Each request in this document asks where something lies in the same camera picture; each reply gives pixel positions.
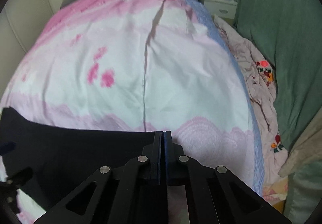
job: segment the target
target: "embroidered flower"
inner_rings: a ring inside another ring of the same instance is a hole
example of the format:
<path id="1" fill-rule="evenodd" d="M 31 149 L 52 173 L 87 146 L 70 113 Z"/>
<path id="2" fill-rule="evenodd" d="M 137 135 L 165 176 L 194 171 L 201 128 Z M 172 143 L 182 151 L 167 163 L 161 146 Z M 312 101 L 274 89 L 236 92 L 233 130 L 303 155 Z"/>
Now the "embroidered flower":
<path id="1" fill-rule="evenodd" d="M 269 73 L 268 73 L 267 71 L 264 71 L 264 75 L 265 75 L 266 77 L 269 77 Z"/>
<path id="2" fill-rule="evenodd" d="M 267 61 L 260 61 L 260 65 L 262 66 L 262 67 L 267 67 L 268 66 L 268 62 Z"/>
<path id="3" fill-rule="evenodd" d="M 281 136 L 277 134 L 275 136 L 275 140 L 276 140 L 276 143 L 280 143 L 281 142 Z"/>
<path id="4" fill-rule="evenodd" d="M 270 147 L 273 149 L 274 153 L 279 152 L 277 145 L 274 142 L 270 145 Z"/>

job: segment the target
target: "bedsheet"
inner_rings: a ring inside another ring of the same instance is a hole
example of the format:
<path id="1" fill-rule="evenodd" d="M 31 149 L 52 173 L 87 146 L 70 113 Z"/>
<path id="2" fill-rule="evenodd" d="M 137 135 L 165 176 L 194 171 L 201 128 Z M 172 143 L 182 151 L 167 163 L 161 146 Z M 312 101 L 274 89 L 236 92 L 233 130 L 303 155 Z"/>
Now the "bedsheet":
<path id="1" fill-rule="evenodd" d="M 210 32 L 185 0 L 79 0 L 48 22 L 0 109 L 65 128 L 171 130 L 188 156 L 227 166 L 260 194 L 263 158 L 245 84 Z M 24 223 L 43 213 L 23 192 L 18 199 Z"/>

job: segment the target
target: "bed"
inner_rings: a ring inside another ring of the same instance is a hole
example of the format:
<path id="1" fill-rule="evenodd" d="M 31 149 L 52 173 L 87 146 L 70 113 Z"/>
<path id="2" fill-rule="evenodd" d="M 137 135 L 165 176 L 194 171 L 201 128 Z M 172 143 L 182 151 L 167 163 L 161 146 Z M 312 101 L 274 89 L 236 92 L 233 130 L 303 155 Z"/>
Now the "bed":
<path id="1" fill-rule="evenodd" d="M 206 166 L 226 165 L 262 195 L 264 184 L 280 180 L 287 158 L 277 137 L 272 67 L 250 44 L 240 55 L 232 40 L 242 38 L 221 19 L 215 23 L 197 0 L 64 0 L 17 68 L 0 108 L 64 128 L 171 130 L 186 154 Z M 253 54 L 251 81 L 242 72 L 246 54 Z M 260 98 L 257 106 L 251 102 Z M 270 121 L 262 118 L 268 114 Z M 1 179 L 30 163 L 23 158 L 17 151 L 4 157 Z M 267 201 L 275 199 L 266 193 Z M 45 212 L 31 197 L 19 192 L 22 223 Z M 184 210 L 179 204 L 169 210 Z M 173 223 L 182 221 L 172 215 Z"/>

